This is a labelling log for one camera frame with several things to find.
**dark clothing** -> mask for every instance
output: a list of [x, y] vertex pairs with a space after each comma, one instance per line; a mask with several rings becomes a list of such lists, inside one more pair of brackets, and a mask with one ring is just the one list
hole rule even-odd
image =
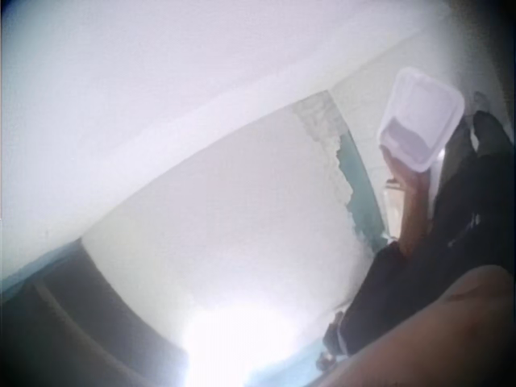
[[514, 160], [482, 156], [439, 193], [433, 227], [410, 258], [397, 243], [380, 251], [339, 333], [349, 355], [437, 300], [473, 268], [514, 275]]

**white ceiling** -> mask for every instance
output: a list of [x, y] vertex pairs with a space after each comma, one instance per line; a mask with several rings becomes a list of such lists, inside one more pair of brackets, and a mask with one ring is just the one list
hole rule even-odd
[[2, 277], [447, 12], [423, 0], [16, 2], [2, 18]]

